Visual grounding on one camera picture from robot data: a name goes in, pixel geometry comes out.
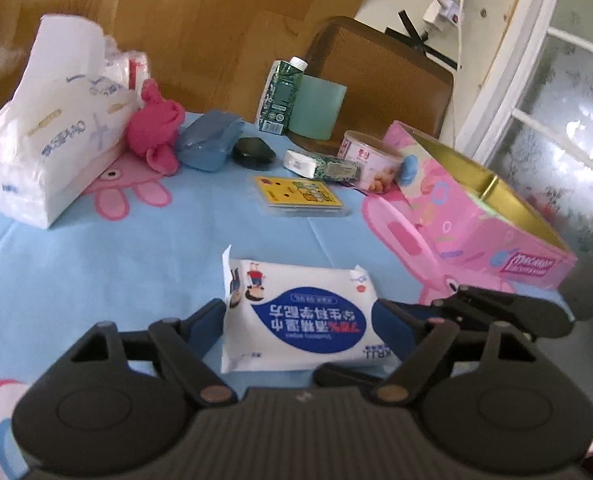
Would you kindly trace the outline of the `white blue wet wipes pack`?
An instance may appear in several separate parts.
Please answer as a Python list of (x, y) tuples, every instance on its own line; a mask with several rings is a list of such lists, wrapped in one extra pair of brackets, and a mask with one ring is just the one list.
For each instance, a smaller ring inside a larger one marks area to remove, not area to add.
[(234, 259), (222, 255), (227, 311), (220, 370), (292, 372), (326, 362), (390, 366), (377, 335), (378, 296), (368, 273)]

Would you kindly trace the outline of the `yellow card pack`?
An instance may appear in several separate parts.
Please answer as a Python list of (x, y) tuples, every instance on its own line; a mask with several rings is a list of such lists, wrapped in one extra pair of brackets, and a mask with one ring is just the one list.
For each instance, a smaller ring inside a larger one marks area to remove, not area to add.
[(263, 177), (252, 179), (262, 203), (284, 216), (342, 217), (347, 214), (342, 200), (323, 182), (303, 178)]

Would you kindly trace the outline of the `blue soft pouch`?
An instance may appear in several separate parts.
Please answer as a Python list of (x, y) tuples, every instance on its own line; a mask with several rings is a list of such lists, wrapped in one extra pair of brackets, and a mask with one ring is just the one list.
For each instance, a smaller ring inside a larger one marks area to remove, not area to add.
[(244, 120), (237, 114), (210, 110), (179, 133), (175, 146), (177, 158), (192, 169), (221, 170), (243, 127)]

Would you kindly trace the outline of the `small green white packet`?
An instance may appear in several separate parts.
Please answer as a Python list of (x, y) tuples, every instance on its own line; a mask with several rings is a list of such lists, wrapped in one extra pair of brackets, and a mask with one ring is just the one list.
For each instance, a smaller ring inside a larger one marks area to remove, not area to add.
[(361, 176), (356, 162), (316, 153), (287, 150), (282, 164), (299, 177), (317, 181), (354, 184)]

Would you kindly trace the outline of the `pink plush toy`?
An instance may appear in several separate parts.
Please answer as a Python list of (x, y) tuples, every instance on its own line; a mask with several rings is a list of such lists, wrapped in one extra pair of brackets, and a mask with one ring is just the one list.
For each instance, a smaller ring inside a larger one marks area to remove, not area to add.
[(142, 85), (141, 99), (144, 107), (130, 118), (126, 128), (127, 144), (153, 171), (173, 176), (179, 167), (175, 146), (185, 120), (184, 107), (165, 99), (154, 79)]

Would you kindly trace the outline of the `pink cookie tin box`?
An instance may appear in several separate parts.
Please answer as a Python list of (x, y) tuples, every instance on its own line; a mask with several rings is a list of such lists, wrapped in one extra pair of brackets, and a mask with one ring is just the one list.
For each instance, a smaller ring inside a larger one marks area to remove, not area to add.
[(543, 289), (574, 269), (572, 249), (493, 171), (403, 122), (383, 142), (403, 156), (393, 197), (440, 259)]

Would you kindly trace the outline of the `cartoon pig tablecloth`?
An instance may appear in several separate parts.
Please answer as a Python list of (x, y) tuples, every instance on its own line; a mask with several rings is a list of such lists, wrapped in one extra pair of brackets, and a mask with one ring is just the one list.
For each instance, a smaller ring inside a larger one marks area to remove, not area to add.
[(339, 216), (285, 216), (262, 204), (253, 172), (236, 164), (159, 178), (127, 163), (48, 230), (0, 214), (0, 479), (26, 469), (10, 422), (28, 385), (95, 322), (142, 330), (222, 295), (225, 250), (298, 266), (360, 266), (380, 295), (417, 298), (421, 284), (364, 221), (362, 193), (340, 186), (336, 194)]

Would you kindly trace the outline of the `white pink tin can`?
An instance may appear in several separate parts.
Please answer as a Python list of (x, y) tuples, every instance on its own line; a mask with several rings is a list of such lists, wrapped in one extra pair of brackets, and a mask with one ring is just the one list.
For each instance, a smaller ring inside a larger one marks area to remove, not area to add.
[(338, 157), (359, 166), (356, 188), (376, 194), (389, 190), (403, 164), (403, 156), (396, 148), (354, 130), (344, 132)]

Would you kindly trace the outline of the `black oval case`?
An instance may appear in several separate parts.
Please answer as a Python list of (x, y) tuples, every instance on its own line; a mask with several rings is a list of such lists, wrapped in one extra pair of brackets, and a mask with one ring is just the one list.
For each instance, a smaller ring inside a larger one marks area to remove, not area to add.
[(231, 152), (232, 160), (244, 168), (266, 170), (276, 160), (276, 153), (260, 138), (240, 138)]

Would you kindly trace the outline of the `teal plastic cup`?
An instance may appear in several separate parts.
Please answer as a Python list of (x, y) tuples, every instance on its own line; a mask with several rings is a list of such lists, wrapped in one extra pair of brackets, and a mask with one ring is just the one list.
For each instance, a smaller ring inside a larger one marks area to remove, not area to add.
[(327, 141), (333, 135), (347, 87), (304, 75), (296, 94), (289, 130), (307, 139)]

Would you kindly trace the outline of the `white tissue pack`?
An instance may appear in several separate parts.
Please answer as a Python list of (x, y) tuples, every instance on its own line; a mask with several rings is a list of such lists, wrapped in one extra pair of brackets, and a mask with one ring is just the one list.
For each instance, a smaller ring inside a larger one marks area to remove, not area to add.
[(49, 228), (125, 150), (135, 91), (106, 76), (102, 28), (42, 17), (21, 81), (0, 110), (0, 213)]

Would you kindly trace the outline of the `brown woven chair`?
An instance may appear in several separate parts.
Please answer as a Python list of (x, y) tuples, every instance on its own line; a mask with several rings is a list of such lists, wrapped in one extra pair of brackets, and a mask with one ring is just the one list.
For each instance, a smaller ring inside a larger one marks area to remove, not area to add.
[(347, 92), (330, 139), (288, 133), (300, 148), (334, 155), (345, 131), (381, 139), (396, 120), (428, 136), (440, 136), (453, 74), (400, 38), (354, 18), (335, 16), (321, 24), (305, 61), (307, 75), (342, 84)]

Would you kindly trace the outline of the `green drink carton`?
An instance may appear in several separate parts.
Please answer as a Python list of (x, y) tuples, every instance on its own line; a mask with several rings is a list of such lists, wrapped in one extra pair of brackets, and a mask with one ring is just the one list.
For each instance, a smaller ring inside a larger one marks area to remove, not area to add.
[(256, 111), (258, 131), (281, 136), (287, 130), (307, 66), (309, 64), (297, 56), (272, 63)]

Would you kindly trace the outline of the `clear plastic cup stack bag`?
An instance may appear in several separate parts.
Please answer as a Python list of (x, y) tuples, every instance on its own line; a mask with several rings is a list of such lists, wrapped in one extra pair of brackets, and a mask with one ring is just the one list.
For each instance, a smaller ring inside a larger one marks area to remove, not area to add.
[(106, 36), (103, 75), (141, 96), (142, 85), (151, 77), (149, 58), (144, 52), (121, 51), (115, 39)]

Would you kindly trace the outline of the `wood grain board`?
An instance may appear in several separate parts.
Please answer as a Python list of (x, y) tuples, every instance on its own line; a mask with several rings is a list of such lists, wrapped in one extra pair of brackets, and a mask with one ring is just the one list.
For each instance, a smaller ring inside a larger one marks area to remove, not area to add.
[(255, 114), (272, 61), (303, 54), (319, 25), (364, 0), (0, 0), (0, 106), (16, 88), (39, 19), (76, 14), (122, 50), (148, 55), (164, 96), (192, 112)]

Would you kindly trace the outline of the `white power strip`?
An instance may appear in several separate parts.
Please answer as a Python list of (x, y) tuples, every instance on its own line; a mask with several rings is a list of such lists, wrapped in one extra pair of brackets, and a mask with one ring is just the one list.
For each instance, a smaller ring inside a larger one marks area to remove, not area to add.
[(464, 17), (465, 0), (433, 0), (423, 13), (426, 25), (443, 30), (447, 25), (458, 27)]

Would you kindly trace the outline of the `white window frame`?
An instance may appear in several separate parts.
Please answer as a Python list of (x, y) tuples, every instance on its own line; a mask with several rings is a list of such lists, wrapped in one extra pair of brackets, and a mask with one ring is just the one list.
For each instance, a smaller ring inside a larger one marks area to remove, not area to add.
[(593, 54), (593, 41), (551, 24), (558, 0), (517, 0), (482, 88), (456, 136), (456, 150), (479, 164), (493, 155), (515, 118), (543, 45), (560, 41)]

